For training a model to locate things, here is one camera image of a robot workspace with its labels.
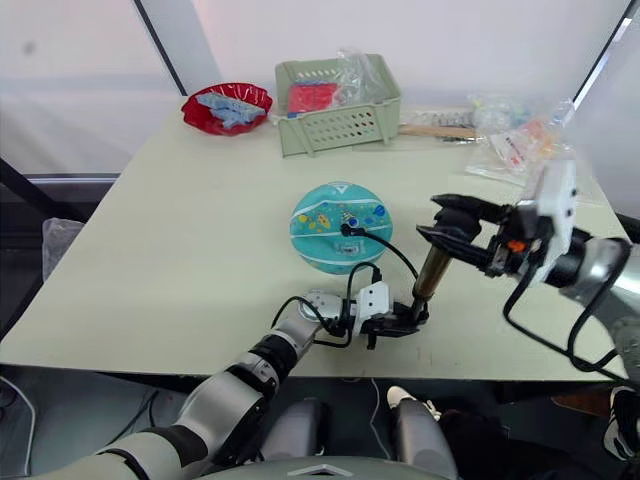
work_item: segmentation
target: blue basketball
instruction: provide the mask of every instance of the blue basketball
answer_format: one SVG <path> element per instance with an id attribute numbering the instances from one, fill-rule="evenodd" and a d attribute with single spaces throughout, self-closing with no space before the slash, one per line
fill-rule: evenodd
<path id="1" fill-rule="evenodd" d="M 391 239 L 391 217 L 372 192 L 348 182 L 331 182 L 307 193 L 289 221 L 291 242 L 311 266 L 336 275 L 348 274 L 358 262 L 373 262 L 384 246 L 364 237 L 345 237 L 340 226 L 364 228 Z"/>

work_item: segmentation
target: wooden stick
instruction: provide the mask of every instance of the wooden stick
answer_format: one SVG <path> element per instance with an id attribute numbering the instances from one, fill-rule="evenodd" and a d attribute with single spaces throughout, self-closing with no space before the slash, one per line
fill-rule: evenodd
<path id="1" fill-rule="evenodd" d="M 430 137 L 455 137 L 476 139 L 477 134 L 473 128 L 465 127 L 431 127 L 426 125 L 400 125 L 401 135 L 416 135 Z"/>

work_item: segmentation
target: green plastic basket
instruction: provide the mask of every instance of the green plastic basket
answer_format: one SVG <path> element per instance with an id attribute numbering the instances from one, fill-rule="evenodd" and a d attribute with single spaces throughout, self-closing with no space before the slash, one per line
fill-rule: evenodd
<path id="1" fill-rule="evenodd" d="M 366 103 L 355 107 L 332 108 L 282 118 L 278 122 L 282 155 L 357 145 L 382 140 L 385 144 L 398 135 L 400 120 L 400 90 L 381 55 L 368 54 L 371 64 L 391 93 L 391 98 L 379 104 Z M 279 114 L 287 115 L 289 88 L 299 81 L 335 81 L 338 59 L 306 62 L 283 62 L 276 66 L 276 86 Z"/>

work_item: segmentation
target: shoe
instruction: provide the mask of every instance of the shoe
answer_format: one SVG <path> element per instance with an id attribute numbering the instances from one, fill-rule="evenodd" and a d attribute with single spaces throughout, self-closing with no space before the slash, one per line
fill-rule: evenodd
<path id="1" fill-rule="evenodd" d="M 389 390 L 387 390 L 387 403 L 389 404 L 389 408 L 391 410 L 396 408 L 402 400 L 406 400 L 406 399 L 415 400 L 416 402 L 418 401 L 416 397 L 411 395 L 402 387 L 398 387 L 394 385 L 390 387 Z M 427 400 L 422 404 L 429 411 L 429 413 L 435 419 L 436 422 L 440 420 L 440 417 L 442 416 L 442 414 L 436 409 L 436 407 L 433 405 L 433 402 L 431 400 Z"/>
<path id="2" fill-rule="evenodd" d="M 640 418 L 640 397 L 629 387 L 616 387 L 611 390 L 609 406 L 611 415 L 602 444 L 618 460 L 630 460 L 640 447 L 636 428 Z"/>

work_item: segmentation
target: red plastic bowl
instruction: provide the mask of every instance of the red plastic bowl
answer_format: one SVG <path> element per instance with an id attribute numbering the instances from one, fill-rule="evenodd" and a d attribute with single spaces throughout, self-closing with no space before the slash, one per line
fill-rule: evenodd
<path id="1" fill-rule="evenodd" d="M 222 126 L 222 120 L 213 116 L 209 107 L 200 105 L 196 100 L 196 95 L 209 92 L 237 98 L 243 102 L 264 108 L 266 113 L 269 113 L 269 109 L 273 104 L 273 100 L 264 88 L 256 87 L 250 83 L 221 83 L 219 85 L 213 85 L 212 87 L 203 88 L 199 92 L 191 95 L 187 103 L 182 106 L 184 121 L 203 132 L 213 135 L 227 135 L 232 137 L 240 133 L 250 132 L 264 122 L 267 119 L 267 115 L 256 117 L 253 122 L 248 125 L 236 125 L 231 128 L 224 128 Z"/>

